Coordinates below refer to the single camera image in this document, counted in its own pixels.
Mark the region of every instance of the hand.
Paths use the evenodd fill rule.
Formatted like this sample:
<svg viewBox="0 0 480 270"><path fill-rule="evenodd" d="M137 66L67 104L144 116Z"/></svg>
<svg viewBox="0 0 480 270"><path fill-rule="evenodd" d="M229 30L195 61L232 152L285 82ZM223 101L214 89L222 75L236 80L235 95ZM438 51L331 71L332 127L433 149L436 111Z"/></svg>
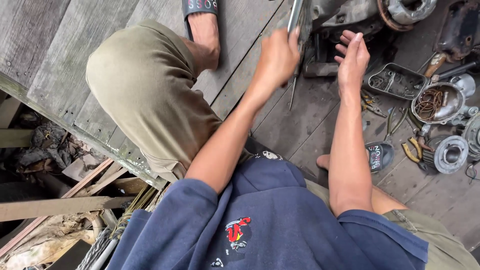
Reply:
<svg viewBox="0 0 480 270"><path fill-rule="evenodd" d="M335 56L335 60L340 64L338 69L340 97L345 95L358 96L370 60L370 54L362 33L355 34L352 31L345 30L340 40L348 46L348 48L341 44L335 46L339 52L345 55L345 58Z"/></svg>
<svg viewBox="0 0 480 270"><path fill-rule="evenodd" d="M288 36L287 29L282 28L262 40L262 53L244 99L261 107L278 87L292 77L300 61L299 33L300 29L297 27Z"/></svg>

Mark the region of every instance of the slide sandal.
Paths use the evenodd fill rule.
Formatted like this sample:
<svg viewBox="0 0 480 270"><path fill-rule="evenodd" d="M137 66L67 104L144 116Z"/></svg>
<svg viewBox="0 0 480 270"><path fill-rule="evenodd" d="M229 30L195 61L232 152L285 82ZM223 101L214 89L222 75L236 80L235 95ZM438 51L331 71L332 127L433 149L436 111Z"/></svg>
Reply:
<svg viewBox="0 0 480 270"><path fill-rule="evenodd" d="M183 19L185 21L185 28L187 29L187 36L190 41L193 41L192 29L188 22L188 15L197 12L213 13L218 17L218 0L181 0Z"/></svg>
<svg viewBox="0 0 480 270"><path fill-rule="evenodd" d="M393 145L388 142L373 142L365 144L368 151L370 172L379 172L388 167L395 155Z"/></svg>

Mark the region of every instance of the person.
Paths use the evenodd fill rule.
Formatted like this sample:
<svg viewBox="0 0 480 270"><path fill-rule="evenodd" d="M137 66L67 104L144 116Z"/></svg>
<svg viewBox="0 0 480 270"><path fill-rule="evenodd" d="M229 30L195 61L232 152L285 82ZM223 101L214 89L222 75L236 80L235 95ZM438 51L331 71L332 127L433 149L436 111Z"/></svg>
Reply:
<svg viewBox="0 0 480 270"><path fill-rule="evenodd" d="M153 213L131 217L108 269L480 269L438 221L372 185L360 114L369 61L361 33L344 31L336 57L340 109L329 190L285 160L243 149L252 123L299 62L299 30L262 40L250 86L222 123L192 91L220 52L216 15L187 17L191 40L147 20L90 56L86 79L103 109L174 182Z"/></svg>

